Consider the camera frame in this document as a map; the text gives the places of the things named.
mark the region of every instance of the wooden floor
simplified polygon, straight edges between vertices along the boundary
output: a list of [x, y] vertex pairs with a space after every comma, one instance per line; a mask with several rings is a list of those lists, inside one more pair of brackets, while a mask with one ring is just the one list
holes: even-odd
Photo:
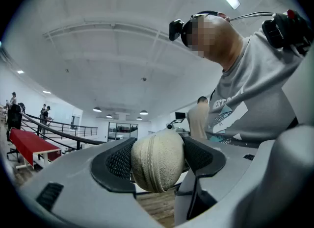
[[164, 193], [149, 193], [137, 195], [139, 204], [160, 224], [170, 228], [174, 227], [175, 194], [171, 188]]
[[[4, 122], [0, 122], [0, 152], [2, 160], [7, 168], [7, 173], [16, 187], [20, 187], [29, 180], [33, 175], [41, 170], [41, 167], [35, 165], [33, 170], [31, 167], [17, 170], [15, 166], [24, 164], [23, 157], [18, 154], [20, 163], [17, 162], [16, 154], [10, 154], [7, 159], [6, 153], [10, 148], [14, 148], [11, 143], [6, 140], [6, 126]], [[148, 193], [137, 195], [136, 200], [155, 220], [166, 228], [174, 227], [174, 188], [164, 193]]]

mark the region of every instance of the beige fabric object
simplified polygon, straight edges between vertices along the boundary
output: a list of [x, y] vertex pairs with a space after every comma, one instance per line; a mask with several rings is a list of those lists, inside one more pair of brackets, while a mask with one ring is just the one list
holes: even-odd
[[184, 166], [183, 140], [165, 129], [137, 140], [131, 151], [135, 182], [151, 192], [165, 192], [179, 179]]
[[208, 103], [198, 103], [188, 111], [186, 118], [190, 126], [191, 137], [207, 139], [204, 128], [208, 118], [208, 112]]

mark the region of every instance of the red bench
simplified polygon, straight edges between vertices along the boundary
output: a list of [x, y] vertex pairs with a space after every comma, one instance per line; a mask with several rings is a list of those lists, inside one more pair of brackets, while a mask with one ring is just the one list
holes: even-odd
[[9, 139], [24, 157], [25, 164], [16, 166], [17, 169], [26, 167], [27, 162], [34, 168], [33, 155], [42, 154], [44, 166], [48, 165], [48, 161], [54, 161], [61, 156], [61, 148], [48, 143], [33, 132], [12, 128]]

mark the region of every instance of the window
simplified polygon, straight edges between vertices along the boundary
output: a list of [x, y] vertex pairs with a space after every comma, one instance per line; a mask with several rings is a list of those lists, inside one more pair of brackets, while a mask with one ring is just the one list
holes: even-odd
[[128, 139], [134, 137], [137, 140], [138, 124], [121, 124], [109, 122], [108, 141]]

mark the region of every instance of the zipper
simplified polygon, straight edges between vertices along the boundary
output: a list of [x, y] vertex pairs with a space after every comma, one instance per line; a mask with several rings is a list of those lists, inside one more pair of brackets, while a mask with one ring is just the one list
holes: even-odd
[[156, 180], [154, 177], [154, 164], [153, 164], [153, 145], [154, 145], [155, 136], [152, 136], [149, 139], [148, 151], [147, 151], [147, 161], [148, 161], [148, 175], [150, 179], [150, 183], [155, 192], [158, 192], [156, 186]]

